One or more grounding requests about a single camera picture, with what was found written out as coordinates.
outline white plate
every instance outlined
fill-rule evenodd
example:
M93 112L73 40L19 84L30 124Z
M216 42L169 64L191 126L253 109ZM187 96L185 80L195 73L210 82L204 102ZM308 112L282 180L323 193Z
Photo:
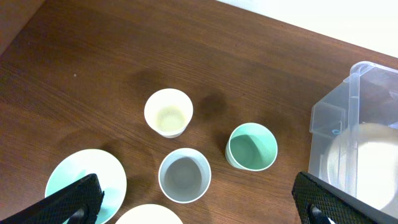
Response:
M181 219L170 209L160 205L140 205L126 212L116 224L182 224Z
M85 149L68 156L52 172L45 188L45 197L88 174L96 174L101 189L105 191L95 222L102 224L119 210L127 189L127 178L122 164L108 152Z

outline paper cup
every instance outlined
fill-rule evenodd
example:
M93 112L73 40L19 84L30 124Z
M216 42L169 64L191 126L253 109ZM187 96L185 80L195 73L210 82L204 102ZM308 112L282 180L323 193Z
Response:
M198 200L209 188L210 180L209 162L194 149L177 149L167 155L160 165L160 188L173 202Z
M277 153L276 139L266 127L246 123L232 132L225 157L235 168L262 171L274 163Z
M159 90L149 97L144 116L148 125L166 138L181 135L192 119L191 99L176 89Z

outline wooden table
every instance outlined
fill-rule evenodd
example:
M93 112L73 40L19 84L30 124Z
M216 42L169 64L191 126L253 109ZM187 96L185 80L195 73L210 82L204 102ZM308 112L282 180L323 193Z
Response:
M47 1L0 57L0 219L44 197L64 158L82 149L115 155L130 208L157 203L184 223L299 223L291 196L307 170L311 107L370 60L396 58L216 1ZM177 88L194 115L176 139L144 120L146 99ZM257 122L276 136L276 162L232 168L232 130ZM157 172L174 149L198 149L213 173L194 203L171 202Z

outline plastic container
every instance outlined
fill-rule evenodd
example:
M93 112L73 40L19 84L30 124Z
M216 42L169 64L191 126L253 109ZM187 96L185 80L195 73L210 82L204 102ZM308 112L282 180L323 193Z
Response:
M366 128L373 132L373 137L369 137L369 133L365 132ZM379 142L378 138L384 138L387 135L390 136L386 137L386 141L393 139L392 144L395 144L394 139L398 142L398 138L394 135L398 133L398 130L394 129L397 128L398 70L372 62L359 62L352 66L348 78L312 108L310 132L313 136L308 171L357 197L359 196L357 189L360 187L357 185L359 184L358 148L367 141ZM392 159L394 153L398 155L397 151L388 153L392 154ZM378 159L378 151L374 151L374 155L374 159ZM392 169L396 168L396 170L386 171L398 176L398 159L395 162L392 161L391 164ZM387 174L385 172L380 174L382 180L384 180L383 175ZM389 197L398 202L398 178L393 177L388 181L391 185L390 192L395 194ZM370 196L376 194L375 197L377 197L376 191L378 189L368 189ZM370 205L397 217L391 211L398 208L398 203L393 207L390 206L387 211L383 210L386 205Z

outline cup rim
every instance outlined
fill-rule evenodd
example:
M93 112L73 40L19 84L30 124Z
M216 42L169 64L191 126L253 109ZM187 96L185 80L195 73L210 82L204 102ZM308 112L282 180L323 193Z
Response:
M205 159L206 164L207 164L207 168L208 168L208 170L209 170L209 182L207 183L206 189L203 191L202 194L200 194L198 197L196 197L196 198L193 199L193 200L189 200L189 201L183 202L183 201L178 201L178 200L172 199L172 198L169 197L169 196L167 195L167 193L164 191L163 186L162 186L162 184L160 183L160 171L162 170L163 165L164 165L164 162L166 161L166 159L167 159L169 156L171 156L172 154L175 154L175 153L177 153L177 152L179 152L179 151L186 151L186 150L195 151L195 152L199 153L199 155L200 155L202 158ZM201 152L197 151L196 149L191 149L191 148L180 148L180 149L176 149L176 150L170 152L170 153L163 159L162 163L160 164L159 173L158 173L158 182L159 182L159 186L160 186L160 189L162 190L163 194L166 195L166 197L169 198L171 201L177 202L177 203L191 203L191 202L194 202L194 201L198 200L199 198L201 198L201 197L207 192L207 190L209 189L210 182L211 182L211 168L210 168L210 163L209 163L209 161L206 159L206 157L205 157Z
M257 125L257 126L260 126L260 127L264 128L266 131L268 131L268 132L271 134L272 139L273 139L274 142L275 142L275 145L276 145L276 149L275 149L275 150L276 150L276 154L275 154L275 157L274 157L274 159L272 160L272 162L271 162L268 166L266 166L265 168L262 168L262 169L249 169L249 168L247 168L247 167L244 167L244 166L242 166L242 164L240 164L240 163L235 159L235 157L233 156L233 154L232 154L232 152L231 152L231 140L232 140L232 136L234 135L234 133L235 133L239 128L241 128L241 127L243 127L243 126L247 126L247 125ZM228 139L228 152L229 152L229 154L231 155L231 158L233 159L233 161L234 161L241 169L250 170L250 171L255 171L255 172L257 172L257 171L263 171L263 170L266 170L266 169L270 168L270 166L272 166L273 163L275 162L276 157L277 157L277 155L278 155L278 142L276 141L276 138L275 138L274 134L273 134L268 128L266 128L265 126L263 126L263 125L261 125L261 124L257 124L257 123L244 123L244 124L241 124L241 125L239 125L238 127L236 127L235 130L234 130L234 131L231 133L231 135L229 136L229 139Z
M153 99L156 95L161 94L162 91L177 91L177 92L179 92L179 93L182 93L183 95L185 95L185 96L189 99L190 107L191 107L192 113L190 113L190 116L189 116L189 118L187 119L186 125L185 125L184 127L180 128L180 129L176 130L176 131L161 131L161 130L157 129L156 127L154 127L152 124L150 124L150 122L148 122L147 115L146 115L146 114L147 114L146 111L147 111L148 102L149 102L149 100ZM191 121L192 116L193 116L193 103L192 103L191 98L189 98L189 96L188 96L186 93L184 93L183 91L178 90L178 89L174 89L174 88L164 88L164 89L161 89L161 90L156 91L155 93L153 93L153 94L148 98L148 100L147 100L146 103L145 103L145 107L144 107L144 119L145 119L145 121L147 122L147 124L149 125L150 128L152 128L154 131L156 131L157 133L159 133L160 135L163 135L163 136L173 136L173 135L179 134L179 133L181 133L182 131L184 131L185 128L187 128L189 122Z

